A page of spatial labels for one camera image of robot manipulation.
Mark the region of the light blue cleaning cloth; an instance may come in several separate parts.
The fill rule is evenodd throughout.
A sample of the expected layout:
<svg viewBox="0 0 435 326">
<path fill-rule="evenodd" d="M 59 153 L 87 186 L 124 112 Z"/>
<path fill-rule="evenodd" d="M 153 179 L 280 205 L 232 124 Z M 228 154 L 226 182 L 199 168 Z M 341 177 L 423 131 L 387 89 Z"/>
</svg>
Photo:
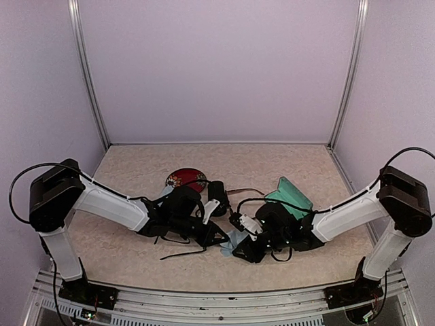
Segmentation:
<svg viewBox="0 0 435 326">
<path fill-rule="evenodd" d="M 227 233 L 229 240 L 220 244 L 220 252 L 224 257 L 230 257 L 240 242 L 248 235 L 245 231 L 232 230 Z"/>
</svg>

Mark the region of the brown frame sunglasses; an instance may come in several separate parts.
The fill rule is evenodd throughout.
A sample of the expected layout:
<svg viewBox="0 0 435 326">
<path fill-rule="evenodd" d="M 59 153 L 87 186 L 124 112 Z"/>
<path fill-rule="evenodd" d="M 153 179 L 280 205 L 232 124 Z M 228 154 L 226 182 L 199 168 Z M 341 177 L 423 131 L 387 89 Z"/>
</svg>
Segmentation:
<svg viewBox="0 0 435 326">
<path fill-rule="evenodd" d="M 261 192 L 260 190 L 258 190 L 258 189 L 254 189 L 254 188 L 239 188 L 239 189 L 230 189 L 230 190 L 227 190 L 227 191 L 226 191 L 226 193 L 227 193 L 228 195 L 232 195 L 232 194 L 241 194 L 241 193 L 243 193 L 243 192 L 253 192 L 253 193 L 256 193 L 256 194 L 260 194 L 261 196 L 264 196 L 264 195 L 265 195 L 264 192 Z"/>
</svg>

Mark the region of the grey green glasses case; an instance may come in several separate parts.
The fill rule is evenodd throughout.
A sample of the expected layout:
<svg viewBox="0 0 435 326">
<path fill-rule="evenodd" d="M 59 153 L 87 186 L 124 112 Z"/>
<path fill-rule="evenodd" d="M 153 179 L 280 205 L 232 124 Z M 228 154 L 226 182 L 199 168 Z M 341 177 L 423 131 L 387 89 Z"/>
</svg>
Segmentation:
<svg viewBox="0 0 435 326">
<path fill-rule="evenodd" d="M 264 197 L 268 208 L 280 218 L 303 219 L 313 210 L 313 203 L 286 177 L 280 177 L 277 189 Z"/>
</svg>

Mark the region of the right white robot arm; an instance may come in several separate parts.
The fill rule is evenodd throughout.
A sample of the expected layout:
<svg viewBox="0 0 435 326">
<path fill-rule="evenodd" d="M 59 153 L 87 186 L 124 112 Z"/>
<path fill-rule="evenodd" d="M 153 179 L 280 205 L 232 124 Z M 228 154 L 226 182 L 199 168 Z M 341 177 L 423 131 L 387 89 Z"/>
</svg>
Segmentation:
<svg viewBox="0 0 435 326">
<path fill-rule="evenodd" d="M 378 179 L 354 197 L 325 211 L 303 209 L 297 219 L 288 211 L 292 204 L 265 198 L 255 218 L 235 211 L 233 226 L 248 233 L 232 254 L 251 263 L 262 261 L 266 252 L 284 248 L 291 252 L 312 251 L 337 236 L 376 219 L 388 218 L 389 224 L 371 254 L 358 265 L 355 281 L 348 286 L 348 296 L 361 302 L 373 292 L 394 261 L 414 238 L 432 228 L 428 189 L 410 175 L 386 166 Z"/>
</svg>

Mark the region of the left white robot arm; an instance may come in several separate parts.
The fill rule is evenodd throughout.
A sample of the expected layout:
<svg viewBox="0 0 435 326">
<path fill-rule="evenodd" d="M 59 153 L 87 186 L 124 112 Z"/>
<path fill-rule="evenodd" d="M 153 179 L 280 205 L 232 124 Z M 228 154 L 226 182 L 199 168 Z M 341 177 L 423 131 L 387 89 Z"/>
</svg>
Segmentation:
<svg viewBox="0 0 435 326">
<path fill-rule="evenodd" d="M 228 235 L 211 216 L 221 202 L 203 203 L 190 184 L 167 186 L 156 200 L 130 197 L 102 185 L 83 173 L 77 161 L 49 164 L 30 185 L 29 222 L 54 260 L 67 288 L 81 302 L 90 301 L 95 288 L 71 244 L 65 225 L 68 216 L 84 211 L 118 223 L 150 238 L 167 233 L 194 240 L 201 248 L 227 242 Z"/>
</svg>

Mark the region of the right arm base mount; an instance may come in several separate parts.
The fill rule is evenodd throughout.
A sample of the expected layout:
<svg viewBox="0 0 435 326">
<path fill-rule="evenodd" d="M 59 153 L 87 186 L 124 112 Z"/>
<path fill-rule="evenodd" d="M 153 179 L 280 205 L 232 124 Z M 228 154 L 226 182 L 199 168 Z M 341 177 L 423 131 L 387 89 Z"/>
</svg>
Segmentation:
<svg viewBox="0 0 435 326">
<path fill-rule="evenodd" d="M 359 262 L 355 278 L 352 282 L 342 285 L 326 287 L 324 295 L 329 309 L 350 306 L 383 295 L 380 280 L 370 280 L 363 276 L 365 257 Z"/>
</svg>

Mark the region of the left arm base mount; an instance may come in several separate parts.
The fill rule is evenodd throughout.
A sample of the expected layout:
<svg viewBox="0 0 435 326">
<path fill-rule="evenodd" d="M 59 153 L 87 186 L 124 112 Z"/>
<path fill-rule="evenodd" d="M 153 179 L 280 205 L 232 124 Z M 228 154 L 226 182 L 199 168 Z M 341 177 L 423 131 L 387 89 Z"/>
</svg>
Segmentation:
<svg viewBox="0 0 435 326">
<path fill-rule="evenodd" d="M 62 281 L 59 296 L 79 304 L 113 310 L 119 290 L 107 285 L 98 285 L 88 280 L 82 261 L 79 259 L 82 276 L 77 280 Z"/>
</svg>

